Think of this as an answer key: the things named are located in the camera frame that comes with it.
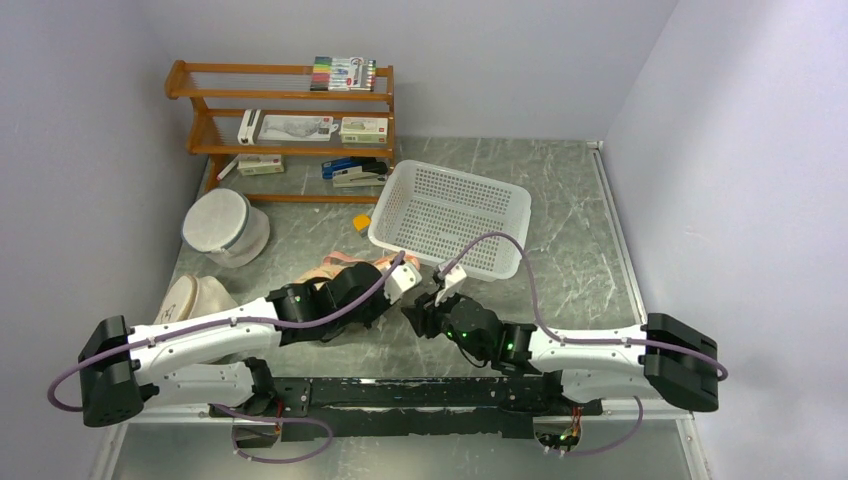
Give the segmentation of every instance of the package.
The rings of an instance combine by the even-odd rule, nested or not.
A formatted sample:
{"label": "package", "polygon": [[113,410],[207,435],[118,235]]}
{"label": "package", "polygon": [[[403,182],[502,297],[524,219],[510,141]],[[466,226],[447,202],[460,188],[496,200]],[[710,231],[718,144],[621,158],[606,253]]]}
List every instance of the package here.
{"label": "package", "polygon": [[273,142],[326,142],[339,128],[329,116],[265,115],[261,122],[258,139]]}
{"label": "package", "polygon": [[313,92],[373,92],[377,83],[377,62],[362,57],[315,57],[312,66]]}
{"label": "package", "polygon": [[282,155],[240,153],[236,156],[236,160],[238,161],[236,168],[242,175],[262,175],[286,171]]}
{"label": "package", "polygon": [[247,109],[241,119],[238,132],[238,141],[242,145],[256,145],[257,128],[262,124],[264,114],[261,109]]}
{"label": "package", "polygon": [[386,143],[389,120],[386,118],[344,117],[339,132],[342,143]]}

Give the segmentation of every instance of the perforated basket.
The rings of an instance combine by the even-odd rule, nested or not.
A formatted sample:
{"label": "perforated basket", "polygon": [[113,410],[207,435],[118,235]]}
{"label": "perforated basket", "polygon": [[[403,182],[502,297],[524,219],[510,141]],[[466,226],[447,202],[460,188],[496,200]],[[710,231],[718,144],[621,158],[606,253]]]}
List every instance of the perforated basket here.
{"label": "perforated basket", "polygon": [[[368,238],[392,251],[405,250],[438,266],[473,239],[508,233],[521,246],[530,223],[527,190],[470,173],[405,160],[389,176],[371,217]],[[487,238],[460,264],[470,277],[492,281],[518,271],[521,256],[509,241]]]}

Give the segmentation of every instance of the white wall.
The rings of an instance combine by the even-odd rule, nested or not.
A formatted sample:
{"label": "white wall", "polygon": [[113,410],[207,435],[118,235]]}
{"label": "white wall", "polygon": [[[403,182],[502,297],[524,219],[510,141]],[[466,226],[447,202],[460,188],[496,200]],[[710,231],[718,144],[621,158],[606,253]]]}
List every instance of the white wall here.
{"label": "white wall", "polygon": [[149,0],[188,62],[373,56],[396,72],[398,132],[599,139],[676,0]]}
{"label": "white wall", "polygon": [[201,162],[183,148],[190,107],[164,95],[171,59],[134,2],[0,11],[0,477],[84,478],[102,431],[54,410],[47,385],[101,319],[155,315]]}
{"label": "white wall", "polygon": [[606,137],[645,302],[713,335],[717,479],[845,478],[848,4],[688,1]]}

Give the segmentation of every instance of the stapler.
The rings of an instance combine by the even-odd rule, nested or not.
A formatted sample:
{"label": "stapler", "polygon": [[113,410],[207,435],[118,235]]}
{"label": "stapler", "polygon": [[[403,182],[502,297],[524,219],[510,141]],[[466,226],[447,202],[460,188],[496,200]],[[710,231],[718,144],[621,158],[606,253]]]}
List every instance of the stapler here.
{"label": "stapler", "polygon": [[238,141],[241,145],[256,145],[256,137],[259,135],[259,127],[262,126],[261,109],[247,109],[241,118]]}
{"label": "stapler", "polygon": [[370,162],[356,167],[333,172],[333,186],[343,187],[381,187],[386,184],[389,166],[383,162]]}
{"label": "stapler", "polygon": [[324,162],[321,164],[321,178],[324,180],[332,180],[334,172],[344,170],[346,168],[358,167],[360,165],[376,161],[377,159],[374,157],[344,157],[338,160]]}

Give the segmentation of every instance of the cable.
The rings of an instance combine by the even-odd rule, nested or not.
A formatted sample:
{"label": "cable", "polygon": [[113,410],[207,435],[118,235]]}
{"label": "cable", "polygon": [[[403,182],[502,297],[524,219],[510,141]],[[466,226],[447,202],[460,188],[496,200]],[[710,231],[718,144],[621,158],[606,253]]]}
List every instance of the cable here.
{"label": "cable", "polygon": [[563,434],[565,434],[566,432],[571,430],[571,432],[574,435],[579,435],[582,421],[583,421],[583,408],[581,408],[581,407],[571,407],[571,425],[568,428],[565,429],[565,432],[563,432]]}
{"label": "cable", "polygon": [[[371,285],[371,287],[368,290],[366,290],[362,295],[357,297],[354,301],[352,301],[349,304],[345,305],[344,307],[336,310],[335,312],[327,315],[326,317],[322,317],[322,318],[319,318],[318,320],[312,320],[310,322],[303,322],[303,323],[286,322],[286,321],[283,321],[283,320],[277,320],[277,319],[273,319],[273,318],[258,318],[258,317],[241,317],[241,318],[238,318],[237,321],[238,322],[250,322],[250,323],[266,323],[266,324],[270,324],[270,325],[274,325],[274,326],[278,326],[278,327],[283,327],[283,328],[312,328],[312,327],[319,327],[319,326],[324,325],[326,323],[330,323],[333,320],[336,320],[336,319],[348,314],[353,309],[357,308],[359,305],[361,305],[363,302],[365,302],[365,300],[367,300],[372,295],[377,293],[377,290],[379,290],[380,287],[382,287],[386,283],[386,280],[388,280],[388,278],[389,278],[389,276],[391,276],[392,272],[394,272],[395,269],[397,267],[399,267],[400,264],[403,262],[403,257],[404,257],[405,254],[406,254],[406,252],[404,252],[403,250],[398,252],[397,256],[395,256],[394,260],[392,260],[392,263],[389,266],[389,268],[385,272],[383,272],[383,275],[380,277],[379,280],[377,280],[374,283],[374,285]],[[208,328],[221,327],[221,326],[224,326],[224,325],[231,325],[231,324],[232,324],[232,321],[229,318],[222,319],[222,320],[212,320],[212,321],[209,321],[209,322],[206,322],[206,323],[201,323],[201,324],[198,324],[198,325],[192,325],[191,327],[186,327],[186,328],[183,328],[181,330],[174,330],[172,332],[163,333],[161,335],[153,337],[152,342],[153,343],[164,342],[164,341],[170,340],[172,338],[180,337],[182,335],[188,335],[189,333],[199,332],[201,330],[206,330]],[[91,365],[93,365],[97,362],[100,362],[100,361],[102,361],[106,358],[109,358],[113,355],[118,355],[118,354],[121,354],[121,353],[124,353],[124,352],[128,352],[128,351],[135,349],[135,348],[146,347],[150,344],[151,344],[151,339],[146,338],[144,340],[139,340],[139,341],[136,341],[136,342],[128,343],[126,345],[121,345],[119,347],[110,348],[109,350],[105,350],[103,352],[100,352],[97,355],[93,355],[93,356],[83,360],[82,362],[77,363],[76,365],[74,365],[74,366],[68,368],[67,370],[65,370],[64,372],[60,373],[58,377],[56,377],[55,379],[53,379],[52,382],[50,382],[50,386],[47,387],[47,401],[50,402],[51,405],[58,408],[59,410],[63,410],[63,411],[66,411],[66,412],[81,412],[82,411],[81,406],[77,407],[77,406],[74,406],[74,405],[68,405],[68,404],[62,402],[61,400],[59,400],[56,397],[56,389],[59,387],[59,385],[62,382],[64,382],[65,380],[68,379],[68,377],[79,372],[80,370],[82,370],[86,367],[89,367],[89,366],[91,366]]]}
{"label": "cable", "polygon": [[238,426],[233,427],[233,428],[237,429],[239,431],[242,431],[242,432],[250,433],[251,435],[256,435],[257,437],[263,437],[263,438],[268,438],[268,439],[273,438],[274,440],[280,438],[279,432],[263,433],[263,432],[260,432],[259,430],[254,429],[254,428],[248,428],[248,427],[245,427],[245,426],[242,426],[242,425],[238,425]]}
{"label": "cable", "polygon": [[472,361],[471,361],[471,359],[470,359],[470,358],[468,358],[468,354],[467,354],[467,353],[465,353],[465,350],[464,350],[462,347],[459,347],[459,353],[461,353],[461,354],[462,354],[462,357],[463,357],[463,358],[465,358],[465,360],[466,360],[468,363],[470,363],[470,364],[471,364],[471,366],[472,366],[472,367],[474,367],[474,368],[486,368],[486,365],[488,365],[488,364],[489,364],[489,361],[488,361],[488,360],[486,360],[485,362],[483,362],[483,364],[482,364],[482,365],[477,365],[476,363],[472,362]]}
{"label": "cable", "polygon": [[291,423],[301,423],[301,424],[308,424],[308,425],[316,425],[316,426],[323,428],[324,431],[327,432],[327,440],[324,442],[324,444],[321,445],[320,447],[316,448],[312,452],[307,453],[306,455],[301,455],[299,457],[293,457],[293,458],[263,458],[263,457],[256,457],[256,456],[247,454],[242,449],[238,448],[238,443],[236,442],[236,436],[235,436],[235,430],[234,430],[233,434],[231,436],[231,439],[232,439],[232,442],[233,442],[233,453],[238,455],[239,457],[241,457],[245,460],[251,461],[251,462],[270,463],[270,464],[277,464],[277,465],[301,462],[303,460],[309,460],[310,458],[321,454],[321,452],[323,452],[324,450],[329,448],[330,444],[333,443],[333,429],[331,429],[330,426],[327,425],[326,422],[324,422],[322,420],[318,420],[317,418],[254,417],[254,416],[251,416],[251,415],[245,415],[243,413],[239,413],[239,412],[237,412],[237,411],[235,411],[235,410],[233,410],[229,407],[225,407],[224,405],[212,404],[212,406],[217,408],[218,410],[221,410],[222,412],[226,413],[227,415],[229,415],[231,417],[240,418],[242,420],[250,420],[251,422],[259,422],[259,423],[273,423],[275,425],[283,425],[283,424],[286,424],[286,423],[290,423],[290,424]]}
{"label": "cable", "polygon": [[[277,418],[283,418],[283,401],[277,400]],[[274,433],[279,435],[282,433],[283,427],[282,424],[274,425]]]}
{"label": "cable", "polygon": [[578,451],[578,452],[565,452],[565,455],[569,456],[569,457],[588,457],[588,456],[591,456],[591,455],[597,455],[599,453],[606,453],[606,452],[618,447],[622,443],[630,440],[630,437],[635,435],[636,431],[639,430],[639,427],[642,426],[642,418],[645,416],[645,407],[642,406],[642,401],[639,400],[639,397],[633,397],[633,399],[636,400],[636,405],[639,406],[639,416],[636,417],[636,423],[633,424],[633,428],[631,428],[629,432],[624,434],[618,440],[611,442],[611,443],[608,443],[608,444],[604,445],[603,447],[593,448],[591,450],[581,450],[581,451]]}
{"label": "cable", "polygon": [[527,269],[527,276],[530,280],[530,297],[533,302],[533,316],[536,317],[536,325],[545,332],[545,335],[550,337],[551,339],[559,342],[560,344],[572,344],[572,345],[642,345],[646,347],[654,347],[660,348],[663,350],[670,350],[673,352],[683,353],[692,357],[701,360],[702,362],[714,367],[718,370],[718,381],[722,381],[727,379],[727,368],[724,367],[721,363],[719,363],[716,359],[710,358],[707,355],[704,355],[701,352],[692,350],[691,348],[681,347],[679,345],[674,345],[673,343],[660,342],[657,340],[641,340],[641,339],[620,339],[620,338],[568,338],[568,337],[559,337],[556,333],[554,333],[548,326],[545,324],[545,321],[542,320],[542,313],[539,311],[539,295],[536,292],[536,278],[533,275],[533,269],[530,267],[530,259],[527,257],[527,252],[524,251],[524,248],[521,247],[521,244],[518,243],[518,240],[514,239],[512,236],[503,233],[503,232],[490,232],[480,235],[471,241],[465,248],[457,255],[453,260],[451,260],[444,269],[442,269],[438,275],[440,278],[444,278],[447,272],[450,272],[453,267],[456,266],[457,263],[468,253],[469,250],[474,248],[474,245],[477,243],[492,237],[502,237],[509,240],[515,248],[518,250],[518,253],[521,254],[521,261],[524,262],[524,267]]}

